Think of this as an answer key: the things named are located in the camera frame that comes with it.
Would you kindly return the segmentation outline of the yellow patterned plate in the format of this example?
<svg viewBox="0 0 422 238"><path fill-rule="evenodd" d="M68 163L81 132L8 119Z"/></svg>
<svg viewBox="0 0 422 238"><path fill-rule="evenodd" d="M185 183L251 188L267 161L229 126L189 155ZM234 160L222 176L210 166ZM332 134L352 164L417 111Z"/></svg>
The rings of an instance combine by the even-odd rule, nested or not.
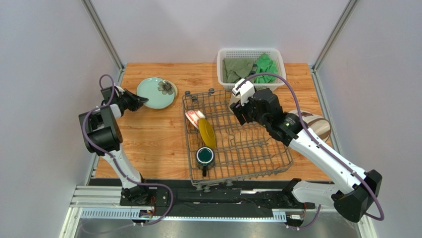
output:
<svg viewBox="0 0 422 238"><path fill-rule="evenodd" d="M198 127L204 144L214 149L216 147L216 137L212 125L206 119L199 119Z"/></svg>

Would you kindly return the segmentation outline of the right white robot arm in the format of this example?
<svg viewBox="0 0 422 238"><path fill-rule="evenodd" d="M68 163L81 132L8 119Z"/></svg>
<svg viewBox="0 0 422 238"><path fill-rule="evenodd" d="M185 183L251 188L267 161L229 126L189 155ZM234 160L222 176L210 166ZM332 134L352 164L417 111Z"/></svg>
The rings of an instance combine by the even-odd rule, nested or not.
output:
<svg viewBox="0 0 422 238"><path fill-rule="evenodd" d="M333 207L343 218L358 222L363 216L382 221L385 213L378 199L382 175L365 171L328 146L300 114L285 112L269 89L232 89L231 110L240 124L256 122L276 141L305 156L333 181L334 186L298 179L290 189L301 203Z"/></svg>

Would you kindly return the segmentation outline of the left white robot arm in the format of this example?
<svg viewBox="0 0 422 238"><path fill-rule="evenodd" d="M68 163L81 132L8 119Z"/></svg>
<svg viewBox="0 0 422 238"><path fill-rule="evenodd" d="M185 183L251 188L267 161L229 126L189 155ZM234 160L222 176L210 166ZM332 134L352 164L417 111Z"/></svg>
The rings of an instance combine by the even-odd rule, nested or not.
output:
<svg viewBox="0 0 422 238"><path fill-rule="evenodd" d="M101 89L104 98L99 108L79 115L84 144L90 153L103 157L118 174L121 195L127 202L146 205L152 197L146 180L127 158L121 146L123 137L117 119L126 110L140 109L149 99L137 96L118 86Z"/></svg>

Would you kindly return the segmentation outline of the cream bird plate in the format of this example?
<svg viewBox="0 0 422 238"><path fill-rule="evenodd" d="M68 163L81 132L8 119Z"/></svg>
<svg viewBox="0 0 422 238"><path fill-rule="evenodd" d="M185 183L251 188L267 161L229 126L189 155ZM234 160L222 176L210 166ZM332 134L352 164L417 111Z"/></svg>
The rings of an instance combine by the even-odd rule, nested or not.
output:
<svg viewBox="0 0 422 238"><path fill-rule="evenodd" d="M174 89L175 99L177 99L177 97L178 97L178 88L177 88L176 84L174 84L173 82L171 84L172 84L172 87Z"/></svg>

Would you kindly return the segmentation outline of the pale green flower plate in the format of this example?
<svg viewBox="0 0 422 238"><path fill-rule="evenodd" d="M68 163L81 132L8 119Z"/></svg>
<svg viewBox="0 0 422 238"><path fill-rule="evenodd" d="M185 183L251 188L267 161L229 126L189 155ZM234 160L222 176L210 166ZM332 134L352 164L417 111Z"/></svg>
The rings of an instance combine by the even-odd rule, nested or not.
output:
<svg viewBox="0 0 422 238"><path fill-rule="evenodd" d="M144 104L151 109L164 109L175 100L172 82L159 77L149 77L142 80L136 89L137 96L148 98Z"/></svg>

